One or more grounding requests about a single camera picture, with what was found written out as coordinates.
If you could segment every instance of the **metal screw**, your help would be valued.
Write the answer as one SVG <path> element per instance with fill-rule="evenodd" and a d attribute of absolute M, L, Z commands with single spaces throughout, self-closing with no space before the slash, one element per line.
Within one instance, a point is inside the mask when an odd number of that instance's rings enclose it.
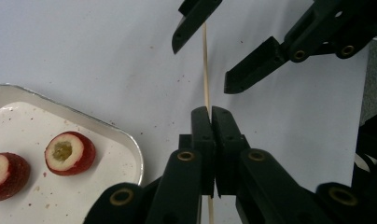
<path fill-rule="evenodd" d="M 328 195 L 336 202 L 347 206 L 356 206 L 358 200 L 355 195 L 346 189 L 332 187 L 328 190 Z"/>
<path fill-rule="evenodd" d="M 177 154 L 177 158 L 180 159 L 181 161 L 192 161 L 194 160 L 195 155 L 192 152 L 184 151 Z"/>
<path fill-rule="evenodd" d="M 248 155 L 249 159 L 252 161 L 264 161 L 265 155 L 260 151 L 251 151 Z"/>
<path fill-rule="evenodd" d="M 294 54 L 294 58 L 297 60 L 301 60 L 305 56 L 305 51 L 304 50 L 297 50 L 296 53 Z"/>
<path fill-rule="evenodd" d="M 343 56 L 349 56 L 349 55 L 351 55 L 354 51 L 355 51 L 355 47 L 352 46 L 352 45 L 348 45 L 348 46 L 345 46 L 345 47 L 341 50 L 341 54 L 342 54 Z"/>
<path fill-rule="evenodd" d="M 131 189 L 116 190 L 109 198 L 111 204 L 122 206 L 133 200 L 133 191 Z"/>

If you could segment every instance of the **wooden skewer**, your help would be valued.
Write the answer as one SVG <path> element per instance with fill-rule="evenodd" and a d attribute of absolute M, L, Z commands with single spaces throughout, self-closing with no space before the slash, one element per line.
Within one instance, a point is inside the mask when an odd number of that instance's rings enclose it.
<path fill-rule="evenodd" d="M 203 45 L 203 92 L 206 108 L 210 111 L 209 88 L 208 88 L 208 47 L 206 43 L 206 23 L 202 25 L 202 45 Z"/>
<path fill-rule="evenodd" d="M 203 45 L 203 97 L 205 106 L 210 117 L 210 101 L 209 101 L 209 87 L 208 87 L 208 47 L 206 43 L 206 23 L 202 25 L 202 45 Z M 214 207 L 213 199 L 208 196 L 208 210 L 209 210 L 209 224 L 214 224 Z"/>

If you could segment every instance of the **white table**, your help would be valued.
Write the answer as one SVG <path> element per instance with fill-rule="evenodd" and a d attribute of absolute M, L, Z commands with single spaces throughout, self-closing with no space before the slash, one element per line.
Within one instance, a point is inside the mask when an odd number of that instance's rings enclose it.
<path fill-rule="evenodd" d="M 0 83 L 130 133 L 147 184 L 162 175 L 178 135 L 190 133 L 191 110 L 203 105 L 201 30 L 172 51 L 182 2 L 0 1 Z M 223 1 L 207 28 L 211 105 L 231 111 L 251 147 L 270 151 L 314 191 L 330 181 L 350 185 L 367 49 L 348 60 L 287 63 L 244 93 L 223 93 L 224 74 L 269 36 L 282 42 L 311 3 Z M 216 223 L 240 223 L 233 201 L 215 200 Z"/>

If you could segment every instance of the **white plate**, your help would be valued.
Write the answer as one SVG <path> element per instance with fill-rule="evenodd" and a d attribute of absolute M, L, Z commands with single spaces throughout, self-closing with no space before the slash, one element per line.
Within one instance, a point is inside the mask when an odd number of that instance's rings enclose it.
<path fill-rule="evenodd" d="M 58 176 L 49 171 L 44 150 L 59 133 L 76 131 L 93 142 L 97 156 L 85 173 Z M 0 202 L 0 223 L 82 223 L 108 187 L 140 184 L 143 157 L 124 131 L 32 91 L 0 85 L 0 152 L 17 153 L 31 165 L 28 184 Z"/>

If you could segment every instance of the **fruit half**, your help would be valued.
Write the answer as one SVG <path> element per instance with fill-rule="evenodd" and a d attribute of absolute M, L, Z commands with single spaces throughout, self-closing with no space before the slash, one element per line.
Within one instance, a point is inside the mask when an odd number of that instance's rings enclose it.
<path fill-rule="evenodd" d="M 81 133 L 66 132 L 54 137 L 45 151 L 46 164 L 56 175 L 78 175 L 88 170 L 96 155 L 92 141 Z"/>
<path fill-rule="evenodd" d="M 9 152 L 0 153 L 0 201 L 23 189 L 30 173 L 31 167 L 24 158 Z"/>

